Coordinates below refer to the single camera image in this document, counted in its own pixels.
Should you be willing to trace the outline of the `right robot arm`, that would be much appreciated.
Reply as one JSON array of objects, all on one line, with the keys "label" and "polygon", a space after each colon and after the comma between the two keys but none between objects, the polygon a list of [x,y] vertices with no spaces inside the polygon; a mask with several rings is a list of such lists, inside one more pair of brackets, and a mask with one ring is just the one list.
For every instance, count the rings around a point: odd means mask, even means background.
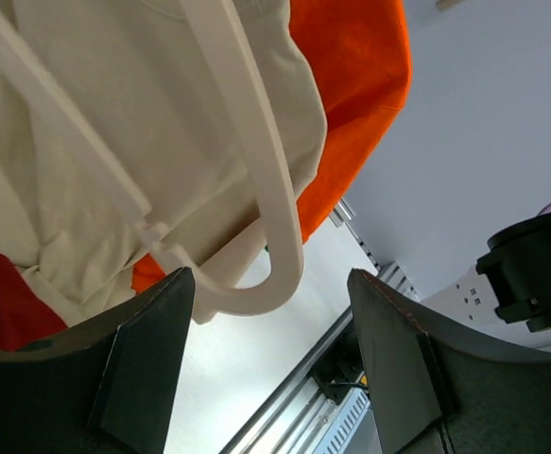
[{"label": "right robot arm", "polygon": [[488,247],[422,304],[477,331],[551,353],[551,208],[496,233]]}]

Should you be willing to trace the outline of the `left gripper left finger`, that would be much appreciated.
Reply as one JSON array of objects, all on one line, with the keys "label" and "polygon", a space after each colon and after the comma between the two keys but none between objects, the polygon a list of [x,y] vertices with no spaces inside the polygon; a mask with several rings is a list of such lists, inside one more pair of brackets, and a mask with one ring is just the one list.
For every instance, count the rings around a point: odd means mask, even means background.
[{"label": "left gripper left finger", "polygon": [[83,323],[0,352],[0,453],[162,452],[195,289],[179,269]]}]

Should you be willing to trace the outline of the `orange t shirt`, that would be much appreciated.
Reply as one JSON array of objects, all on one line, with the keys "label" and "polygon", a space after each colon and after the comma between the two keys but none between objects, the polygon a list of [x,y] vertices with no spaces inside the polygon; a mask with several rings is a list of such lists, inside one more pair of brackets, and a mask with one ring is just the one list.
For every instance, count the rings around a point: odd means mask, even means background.
[{"label": "orange t shirt", "polygon": [[[284,142],[303,236],[325,220],[402,109],[410,53],[398,1],[239,1],[235,5]],[[217,282],[233,284],[265,240],[239,141],[175,1],[137,1],[145,57],[168,70],[173,106],[140,114],[132,174],[157,200],[172,240]]]}]

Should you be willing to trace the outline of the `beige t shirt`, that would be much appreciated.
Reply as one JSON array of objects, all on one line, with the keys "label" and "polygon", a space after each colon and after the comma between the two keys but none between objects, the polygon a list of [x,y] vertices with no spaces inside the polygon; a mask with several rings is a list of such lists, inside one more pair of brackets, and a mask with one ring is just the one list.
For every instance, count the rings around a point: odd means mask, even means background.
[{"label": "beige t shirt", "polygon": [[[173,106],[178,92],[167,82],[168,70],[141,53],[132,22],[135,2],[0,1],[0,11],[148,198],[152,210],[147,219],[164,225],[164,245],[182,246],[201,268],[183,242],[171,239],[164,210],[127,162],[127,142],[143,130],[140,114]],[[181,9],[183,1],[175,2]],[[182,19],[189,26],[183,14]],[[251,226],[260,210],[243,143],[216,84],[215,95],[239,141],[237,154],[250,181]],[[258,232],[265,243],[255,259],[237,282],[220,284],[252,288],[268,277],[266,237]],[[1,70],[0,253],[69,325],[126,301],[132,294],[133,267],[143,257],[156,261],[108,194],[74,159],[72,147]]]}]

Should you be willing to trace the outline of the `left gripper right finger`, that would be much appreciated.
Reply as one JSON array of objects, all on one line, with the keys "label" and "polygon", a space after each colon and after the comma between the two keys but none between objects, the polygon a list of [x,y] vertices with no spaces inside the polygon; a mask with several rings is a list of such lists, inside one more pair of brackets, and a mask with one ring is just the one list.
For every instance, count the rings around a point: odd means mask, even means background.
[{"label": "left gripper right finger", "polygon": [[551,453],[551,353],[475,331],[367,271],[347,281],[386,453]]}]

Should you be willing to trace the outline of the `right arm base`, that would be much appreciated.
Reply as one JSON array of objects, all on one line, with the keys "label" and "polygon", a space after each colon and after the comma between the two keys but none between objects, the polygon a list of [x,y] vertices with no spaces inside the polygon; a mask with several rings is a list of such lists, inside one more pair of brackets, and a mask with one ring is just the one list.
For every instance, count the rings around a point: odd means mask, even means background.
[{"label": "right arm base", "polygon": [[356,333],[342,332],[314,364],[309,375],[323,395],[337,405],[354,389],[367,393],[368,385],[362,382],[364,366]]}]

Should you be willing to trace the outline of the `red t shirt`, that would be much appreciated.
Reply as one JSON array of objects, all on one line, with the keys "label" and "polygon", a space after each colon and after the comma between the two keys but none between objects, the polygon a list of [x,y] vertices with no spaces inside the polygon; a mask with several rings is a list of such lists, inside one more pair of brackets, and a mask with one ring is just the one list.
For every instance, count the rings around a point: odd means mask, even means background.
[{"label": "red t shirt", "polygon": [[17,351],[66,328],[65,322],[36,297],[9,259],[0,254],[0,351]]}]

